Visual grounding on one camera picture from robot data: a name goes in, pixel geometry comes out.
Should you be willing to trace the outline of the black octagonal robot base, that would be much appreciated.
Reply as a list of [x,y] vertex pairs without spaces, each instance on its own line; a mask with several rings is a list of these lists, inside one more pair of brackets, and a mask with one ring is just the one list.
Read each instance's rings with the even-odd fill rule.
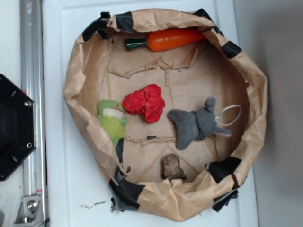
[[0,75],[0,180],[6,181],[35,149],[35,103]]

